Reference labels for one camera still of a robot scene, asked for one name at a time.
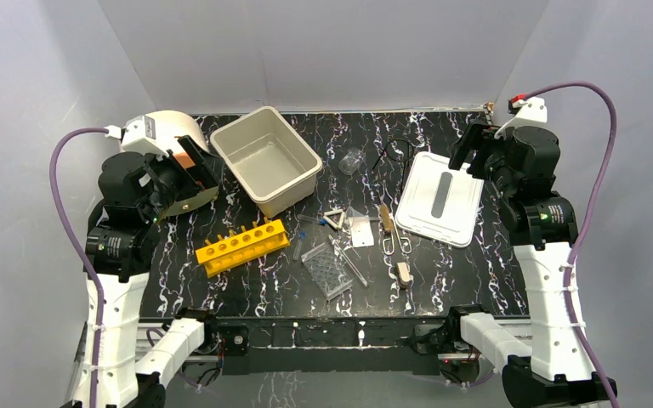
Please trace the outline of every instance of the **white tray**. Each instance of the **white tray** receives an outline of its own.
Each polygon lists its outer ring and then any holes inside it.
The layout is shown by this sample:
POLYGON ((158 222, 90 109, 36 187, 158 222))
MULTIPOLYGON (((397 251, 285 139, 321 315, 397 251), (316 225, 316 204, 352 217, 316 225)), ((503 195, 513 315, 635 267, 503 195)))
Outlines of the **white tray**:
POLYGON ((271 106, 215 130, 211 142, 266 218, 316 188, 321 158, 271 106))
POLYGON ((483 181, 451 170, 449 159, 417 153, 395 214, 399 228, 464 248, 472 241, 483 181))

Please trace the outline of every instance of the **cable tie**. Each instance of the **cable tie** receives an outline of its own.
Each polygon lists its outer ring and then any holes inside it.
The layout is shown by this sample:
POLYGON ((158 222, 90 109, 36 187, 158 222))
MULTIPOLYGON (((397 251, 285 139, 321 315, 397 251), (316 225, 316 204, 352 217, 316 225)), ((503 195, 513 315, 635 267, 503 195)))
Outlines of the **cable tie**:
POLYGON ((541 326, 541 327, 547 327, 547 328, 552 328, 552 329, 564 329, 565 327, 581 327, 582 329, 587 327, 587 324, 583 321, 578 321, 577 323, 567 323, 563 325, 554 325, 554 324, 549 324, 546 321, 543 320, 531 320, 531 323, 533 326, 541 326))
POLYGON ((124 360, 117 361, 116 363, 109 364, 109 365, 103 365, 103 364, 92 365, 91 363, 87 363, 86 361, 84 361, 82 363, 82 367, 83 367, 84 370, 88 370, 88 371, 113 370, 115 368, 119 368, 119 367, 123 366, 124 364, 127 364, 128 362, 135 361, 135 360, 136 360, 136 356, 135 355, 130 355, 124 360))
POLYGON ((538 293, 555 293, 555 292, 576 292, 579 289, 577 285, 569 285, 567 287, 558 287, 556 289, 544 289, 541 287, 532 287, 528 286, 525 288, 528 292, 538 292, 538 293))
POLYGON ((120 328, 122 328, 124 326, 131 325, 131 324, 133 324, 134 322, 136 322, 138 320, 139 320, 139 315, 137 314, 132 319, 124 320, 124 321, 122 321, 121 323, 119 323, 117 325, 109 325, 109 326, 95 325, 94 323, 89 323, 89 322, 86 322, 86 325, 88 326, 89 329, 91 329, 93 331, 97 331, 97 330, 101 329, 102 332, 105 332, 108 329, 120 329, 120 328))
POLYGON ((567 268, 574 270, 575 264, 573 263, 563 263, 559 266, 559 272, 565 272, 567 268))

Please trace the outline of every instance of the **yellow test tube rack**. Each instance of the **yellow test tube rack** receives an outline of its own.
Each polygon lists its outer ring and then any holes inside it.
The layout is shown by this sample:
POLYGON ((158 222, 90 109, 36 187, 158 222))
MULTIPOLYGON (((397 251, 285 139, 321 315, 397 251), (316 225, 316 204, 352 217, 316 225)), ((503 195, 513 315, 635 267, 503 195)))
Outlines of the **yellow test tube rack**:
POLYGON ((262 226, 253 223, 254 228, 249 231, 242 225, 240 234, 230 229, 228 237, 217 235, 219 242, 212 244, 207 240, 205 247, 197 249, 196 260, 207 269, 207 276, 211 278, 227 269, 288 247, 289 238, 284 224, 279 219, 265 221, 266 224, 262 226))

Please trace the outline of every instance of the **white plastic clip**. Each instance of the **white plastic clip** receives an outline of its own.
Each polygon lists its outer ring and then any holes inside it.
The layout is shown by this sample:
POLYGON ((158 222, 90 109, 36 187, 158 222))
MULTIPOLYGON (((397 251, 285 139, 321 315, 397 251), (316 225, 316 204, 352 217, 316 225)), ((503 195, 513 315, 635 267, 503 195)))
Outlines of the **white plastic clip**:
POLYGON ((341 214, 341 213, 343 213, 343 212, 344 212, 344 211, 343 211, 342 209, 340 209, 340 208, 334 208, 334 209, 331 210, 331 211, 324 212, 324 217, 328 217, 328 216, 330 216, 330 215, 341 214))
POLYGON ((335 230, 339 230, 339 226, 335 222, 333 222, 329 217, 325 216, 323 219, 324 221, 326 221, 327 224, 329 224, 329 226, 331 226, 335 230))
POLYGON ((342 211, 342 214, 339 216, 339 223, 337 224, 337 230, 342 229, 342 225, 344 225, 344 211, 342 211))
POLYGON ((86 323, 86 326, 88 326, 89 329, 91 329, 92 332, 96 332, 97 330, 101 330, 102 332, 106 330, 106 326, 104 325, 95 325, 93 323, 86 323))
POLYGON ((567 324, 561 324, 561 325, 554 325, 554 324, 549 324, 544 320, 534 320, 534 319, 532 319, 531 323, 532 323, 533 326, 540 326, 540 327, 547 327, 547 328, 551 327, 551 328, 554 328, 554 329, 564 329, 565 327, 581 327, 581 328, 587 327, 587 324, 584 321, 580 321, 580 322, 577 322, 577 323, 567 323, 567 324))
POLYGON ((121 367, 124 364, 127 364, 128 362, 134 360, 136 360, 135 356, 131 355, 124 360, 117 361, 114 364, 108 364, 108 365, 107 364, 92 365, 91 363, 87 363, 86 361, 84 361, 82 363, 82 367, 84 370, 88 370, 88 371, 105 371, 105 370, 112 370, 114 368, 121 367))
POLYGON ((122 139, 122 129, 118 126, 110 125, 106 127, 106 130, 109 132, 106 134, 106 138, 109 139, 122 139))
POLYGON ((573 263, 563 263, 559 266, 559 272, 565 272, 567 268, 574 270, 575 264, 573 263))

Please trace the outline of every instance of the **white lid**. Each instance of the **white lid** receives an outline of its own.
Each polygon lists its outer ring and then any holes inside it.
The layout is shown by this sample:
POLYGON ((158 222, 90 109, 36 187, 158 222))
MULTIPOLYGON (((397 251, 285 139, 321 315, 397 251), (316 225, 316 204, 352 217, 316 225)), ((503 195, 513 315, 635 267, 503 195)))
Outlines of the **white lid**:
POLYGON ((484 182, 467 174, 467 167, 451 170, 448 158, 418 153, 397 207, 397 225, 455 247, 469 245, 484 182))

